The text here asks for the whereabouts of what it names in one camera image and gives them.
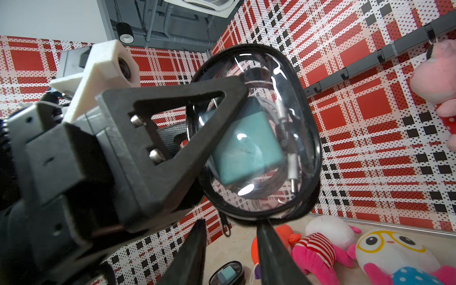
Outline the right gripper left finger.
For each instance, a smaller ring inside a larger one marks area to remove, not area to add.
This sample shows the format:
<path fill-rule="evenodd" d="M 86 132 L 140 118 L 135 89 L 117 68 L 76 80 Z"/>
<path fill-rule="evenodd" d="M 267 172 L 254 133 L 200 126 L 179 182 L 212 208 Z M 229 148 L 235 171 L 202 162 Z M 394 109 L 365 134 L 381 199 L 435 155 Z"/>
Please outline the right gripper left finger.
<path fill-rule="evenodd" d="M 206 223 L 204 219 L 199 219 L 157 285 L 201 285 L 206 247 Z"/>

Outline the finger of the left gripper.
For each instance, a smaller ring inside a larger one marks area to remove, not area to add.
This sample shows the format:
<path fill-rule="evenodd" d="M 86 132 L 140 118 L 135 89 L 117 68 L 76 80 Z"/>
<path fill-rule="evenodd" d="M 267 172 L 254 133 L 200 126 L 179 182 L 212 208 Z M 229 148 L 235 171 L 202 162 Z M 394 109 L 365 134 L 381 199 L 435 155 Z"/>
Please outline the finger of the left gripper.
<path fill-rule="evenodd" d="M 237 77 L 186 85 L 112 89 L 96 97 L 106 128 L 97 135 L 113 174 L 112 202 L 129 233 L 159 230 L 189 211 L 182 202 L 224 132 L 242 109 L 248 89 Z M 215 113 L 196 133 L 154 126 L 152 116 L 219 97 Z"/>

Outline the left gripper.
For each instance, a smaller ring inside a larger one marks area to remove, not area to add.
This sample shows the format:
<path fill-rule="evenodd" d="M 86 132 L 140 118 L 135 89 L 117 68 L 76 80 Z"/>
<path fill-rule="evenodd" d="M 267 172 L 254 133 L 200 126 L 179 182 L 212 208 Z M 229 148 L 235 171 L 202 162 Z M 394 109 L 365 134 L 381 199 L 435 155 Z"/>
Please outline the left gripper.
<path fill-rule="evenodd" d="M 34 104 L 7 118 L 7 153 L 18 198 L 7 211 L 8 249 L 110 248 L 147 236 L 127 232 L 112 202 L 114 177 L 97 135 L 99 108 L 57 123 L 56 107 Z"/>

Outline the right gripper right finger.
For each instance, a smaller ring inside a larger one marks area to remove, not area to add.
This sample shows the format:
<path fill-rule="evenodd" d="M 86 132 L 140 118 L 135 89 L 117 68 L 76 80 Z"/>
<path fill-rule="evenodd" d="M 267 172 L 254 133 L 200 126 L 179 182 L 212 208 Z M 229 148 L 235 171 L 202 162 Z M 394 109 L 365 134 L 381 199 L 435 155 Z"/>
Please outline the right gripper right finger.
<path fill-rule="evenodd" d="M 263 285 L 311 285 L 268 221 L 257 224 L 257 243 Z"/>

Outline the teal charger top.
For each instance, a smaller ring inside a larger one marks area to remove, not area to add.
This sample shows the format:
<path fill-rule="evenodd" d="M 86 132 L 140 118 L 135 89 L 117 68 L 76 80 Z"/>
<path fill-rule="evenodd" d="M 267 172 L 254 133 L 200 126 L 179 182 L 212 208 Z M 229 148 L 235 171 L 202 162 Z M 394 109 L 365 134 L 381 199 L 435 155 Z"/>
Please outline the teal charger top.
<path fill-rule="evenodd" d="M 231 281 L 236 279 L 236 276 L 237 273 L 231 266 L 222 269 L 217 274 L 218 281 L 221 285 L 228 285 Z"/>

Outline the teal charger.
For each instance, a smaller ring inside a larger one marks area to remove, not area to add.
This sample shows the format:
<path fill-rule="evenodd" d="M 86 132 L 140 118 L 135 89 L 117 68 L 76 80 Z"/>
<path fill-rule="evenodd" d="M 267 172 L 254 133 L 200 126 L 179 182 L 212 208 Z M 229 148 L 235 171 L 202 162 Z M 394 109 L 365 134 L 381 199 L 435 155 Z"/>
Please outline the teal charger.
<path fill-rule="evenodd" d="M 228 285 L 231 281 L 236 279 L 236 276 L 237 273 L 231 266 L 222 269 L 217 274 L 218 281 L 221 285 Z"/>
<path fill-rule="evenodd" d="M 285 162 L 267 114 L 248 97 L 211 155 L 215 176 L 230 186 L 263 175 Z"/>

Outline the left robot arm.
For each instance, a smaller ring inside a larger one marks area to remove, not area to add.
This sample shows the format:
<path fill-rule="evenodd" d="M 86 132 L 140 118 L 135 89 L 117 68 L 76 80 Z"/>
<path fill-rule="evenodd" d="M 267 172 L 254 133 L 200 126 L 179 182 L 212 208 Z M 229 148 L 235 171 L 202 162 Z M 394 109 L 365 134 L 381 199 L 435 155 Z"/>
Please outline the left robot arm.
<path fill-rule="evenodd" d="M 1 127 L 1 283 L 83 284 L 103 260 L 163 230 L 201 200 L 195 180 L 248 96 L 238 77 L 112 89 L 73 123 L 39 102 Z M 171 154 L 152 116 L 221 98 Z"/>

